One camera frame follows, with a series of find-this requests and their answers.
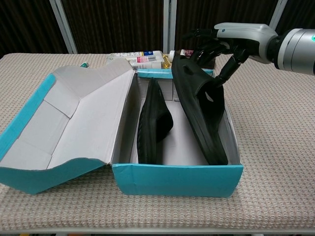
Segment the curtain fold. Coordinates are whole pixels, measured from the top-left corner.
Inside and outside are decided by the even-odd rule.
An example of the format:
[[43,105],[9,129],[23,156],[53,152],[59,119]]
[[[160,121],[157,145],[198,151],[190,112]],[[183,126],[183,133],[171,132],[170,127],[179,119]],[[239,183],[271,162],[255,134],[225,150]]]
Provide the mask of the curtain fold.
[[163,0],[62,0],[78,53],[162,50]]
[[289,0],[286,3],[276,32],[283,34],[295,28],[315,29],[314,0]]
[[68,52],[49,0],[1,0],[0,19],[0,58]]
[[269,24],[277,0],[177,0],[175,49],[194,49],[198,39],[182,40],[195,28],[213,28],[222,22]]

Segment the product label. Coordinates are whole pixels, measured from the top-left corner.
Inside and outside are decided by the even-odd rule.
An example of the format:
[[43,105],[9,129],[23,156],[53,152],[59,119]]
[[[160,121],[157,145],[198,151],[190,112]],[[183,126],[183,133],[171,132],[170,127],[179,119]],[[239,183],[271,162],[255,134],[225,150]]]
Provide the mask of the product label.
[[132,57],[132,56],[143,56],[143,52],[131,52],[131,53],[111,53],[114,57]]
[[185,50],[185,49],[181,50],[181,55],[187,58],[190,58],[192,54],[193,54],[193,50]]
[[153,55],[153,51],[144,51],[143,56],[150,56]]
[[152,63],[131,63],[134,69],[151,69]]
[[137,57],[137,62],[142,63],[142,62],[149,62],[148,57]]

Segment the bottle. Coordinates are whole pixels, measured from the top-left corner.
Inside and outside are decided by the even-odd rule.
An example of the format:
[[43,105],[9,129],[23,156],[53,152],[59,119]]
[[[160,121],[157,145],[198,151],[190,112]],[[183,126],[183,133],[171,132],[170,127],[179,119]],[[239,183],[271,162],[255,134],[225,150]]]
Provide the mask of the bottle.
[[110,57],[139,57],[139,56],[152,56],[160,55],[163,56],[161,51],[144,51],[144,52],[130,52],[130,53],[111,53]]
[[163,61],[151,61],[151,62],[143,62],[143,63],[130,62],[130,65],[134,69],[163,69],[164,68]]
[[163,60],[162,56],[160,56],[160,55],[157,55],[157,56],[128,56],[128,57],[108,56],[107,60],[111,61],[111,60],[116,60],[119,58],[124,58],[129,62],[132,61],[132,62],[137,62],[137,63],[150,62],[150,61],[155,61],[155,60],[160,60],[160,61]]
[[[179,54],[179,55],[185,56],[187,58],[190,58],[191,55],[193,54],[193,50],[186,50],[186,49],[177,50],[177,51],[171,50],[169,52],[169,55],[168,55],[168,60],[170,62],[173,61],[175,54]],[[215,62],[216,62],[216,58],[213,58],[206,65],[203,65],[202,68],[214,69],[215,68]]]
[[174,56],[175,56],[175,53],[178,53],[179,55],[182,55],[182,56],[185,56],[187,58],[190,58],[192,53],[193,53],[193,50],[186,50],[186,49],[182,49],[182,50],[177,50],[177,51],[174,51],[174,50],[171,50],[169,52],[169,55],[168,55],[168,60],[170,62],[173,61],[174,59]]

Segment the white bottle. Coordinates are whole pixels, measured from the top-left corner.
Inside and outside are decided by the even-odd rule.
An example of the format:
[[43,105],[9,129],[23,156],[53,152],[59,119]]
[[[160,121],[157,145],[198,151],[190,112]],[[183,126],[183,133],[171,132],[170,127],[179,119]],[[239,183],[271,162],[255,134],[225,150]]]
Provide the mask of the white bottle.
[[162,69],[163,63],[164,62],[162,61],[152,61],[144,63],[130,62],[130,65],[136,69]]
[[[192,55],[192,53],[193,53],[193,50],[182,49],[182,50],[180,51],[180,55],[185,56],[185,57],[187,57],[187,58],[190,58],[191,55]],[[169,52],[169,55],[168,55],[168,60],[169,60],[170,62],[172,62],[173,59],[174,59],[174,56],[175,56],[175,51],[174,51],[174,50],[171,50],[171,51]]]
[[163,61],[163,57],[160,55],[157,56],[129,56],[129,57],[113,57],[113,56],[108,56],[106,59],[109,61],[112,60],[116,60],[116,59],[120,59],[120,58],[124,58],[127,61],[132,61],[132,62],[137,62],[137,63],[141,63],[141,62],[150,62],[150,61]]
[[161,51],[144,51],[144,52],[130,52],[130,53],[111,53],[110,57],[139,57],[139,56],[152,56],[160,55],[163,56]]

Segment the cardboard flap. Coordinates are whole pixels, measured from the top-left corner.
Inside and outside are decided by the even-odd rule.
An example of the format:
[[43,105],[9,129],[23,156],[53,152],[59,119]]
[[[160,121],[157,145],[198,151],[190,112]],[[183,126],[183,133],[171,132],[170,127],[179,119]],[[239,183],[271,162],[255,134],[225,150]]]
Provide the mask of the cardboard flap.
[[42,103],[44,97],[55,83],[55,80],[55,76],[53,74],[49,74],[34,94],[29,98],[24,107],[19,111],[13,121],[0,135],[0,162],[4,155],[12,147],[13,143],[20,136],[21,132]]
[[19,139],[51,155],[68,121],[65,114],[43,101]]
[[0,162],[0,167],[20,170],[45,170],[51,155],[17,139]]
[[56,80],[44,100],[71,118],[77,109],[80,98],[60,80]]
[[53,74],[76,96],[83,98],[131,69],[132,67],[127,60],[117,59],[110,66],[98,69],[64,66],[55,70]]
[[111,163],[134,73],[131,69],[81,99],[53,153],[49,169],[78,157]]

